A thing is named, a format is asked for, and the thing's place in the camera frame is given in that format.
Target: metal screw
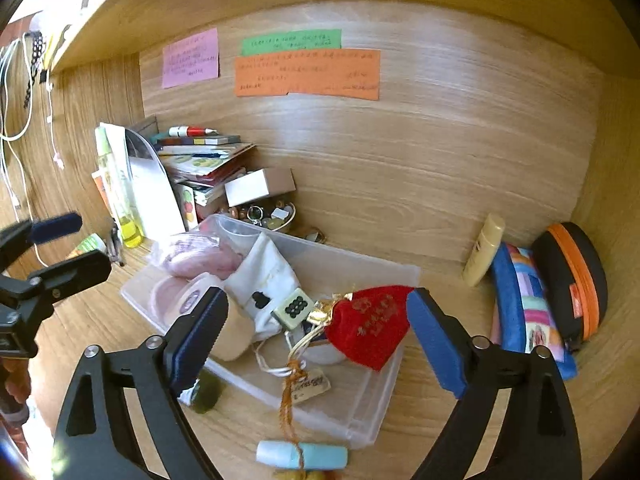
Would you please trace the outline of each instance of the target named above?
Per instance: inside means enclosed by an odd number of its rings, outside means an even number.
[[[98,345],[91,345],[84,349],[84,357],[96,357],[100,347]]]
[[[487,338],[485,338],[483,335],[477,335],[475,336],[471,342],[473,343],[473,345],[478,349],[478,350],[486,350],[487,348],[489,348],[489,346],[491,346],[491,341],[489,341]]]
[[[150,349],[158,348],[162,344],[162,338],[159,335],[153,335],[145,341],[145,346]]]
[[[549,359],[551,357],[551,350],[546,346],[536,346],[536,354],[543,359]]]

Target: ring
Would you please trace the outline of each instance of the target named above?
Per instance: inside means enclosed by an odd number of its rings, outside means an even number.
[[[264,218],[264,209],[259,205],[252,205],[246,212],[246,217],[256,225],[260,225],[260,220]]]

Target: cardboard box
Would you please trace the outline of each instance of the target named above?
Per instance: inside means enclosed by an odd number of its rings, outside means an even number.
[[[289,168],[265,168],[225,184],[229,207],[295,191]]]

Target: red velvet pouch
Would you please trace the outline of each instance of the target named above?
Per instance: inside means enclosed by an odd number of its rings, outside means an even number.
[[[412,286],[378,286],[340,300],[324,329],[327,339],[351,361],[379,372],[409,330],[406,297],[412,290]]]

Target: blue gripper pad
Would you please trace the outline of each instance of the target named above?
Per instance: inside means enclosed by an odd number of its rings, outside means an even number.
[[[462,337],[466,335],[466,331],[457,319],[444,315],[424,288],[417,288],[409,293],[406,298],[406,314],[440,386],[459,399],[466,389],[464,355],[447,336],[445,327],[462,330]]]
[[[66,213],[33,224],[29,241],[36,245],[45,244],[56,238],[77,233],[81,227],[82,217],[78,213]]]
[[[169,388],[176,397],[195,383],[228,311],[225,292],[209,287],[191,313],[176,319],[167,332],[164,364]]]
[[[500,318],[500,346],[511,352],[523,353],[527,334],[522,295],[516,269],[504,242],[495,253],[491,270],[495,281],[495,301]]]

